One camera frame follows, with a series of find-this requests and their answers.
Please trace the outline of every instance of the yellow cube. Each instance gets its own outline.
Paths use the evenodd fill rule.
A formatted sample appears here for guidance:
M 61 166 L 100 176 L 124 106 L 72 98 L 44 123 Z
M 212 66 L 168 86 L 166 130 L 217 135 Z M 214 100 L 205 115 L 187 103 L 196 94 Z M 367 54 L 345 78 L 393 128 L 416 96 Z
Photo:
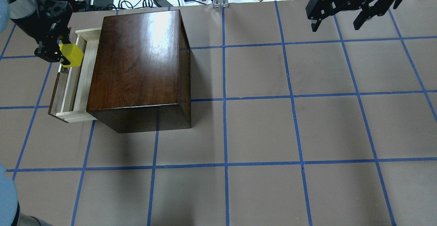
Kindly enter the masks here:
M 70 44 L 59 44 L 59 48 L 62 52 L 62 55 L 70 61 L 70 64 L 65 66 L 61 63 L 63 67 L 76 67 L 81 66 L 83 59 L 83 52 L 81 49 L 74 43 Z

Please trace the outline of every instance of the wooden cabinet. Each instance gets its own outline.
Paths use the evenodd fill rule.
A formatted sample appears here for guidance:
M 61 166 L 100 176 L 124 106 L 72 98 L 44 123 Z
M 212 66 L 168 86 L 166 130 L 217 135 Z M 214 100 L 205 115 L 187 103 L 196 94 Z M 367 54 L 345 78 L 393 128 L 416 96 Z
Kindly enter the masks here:
M 179 10 L 105 17 L 86 86 L 86 113 L 119 133 L 190 128 L 190 47 Z

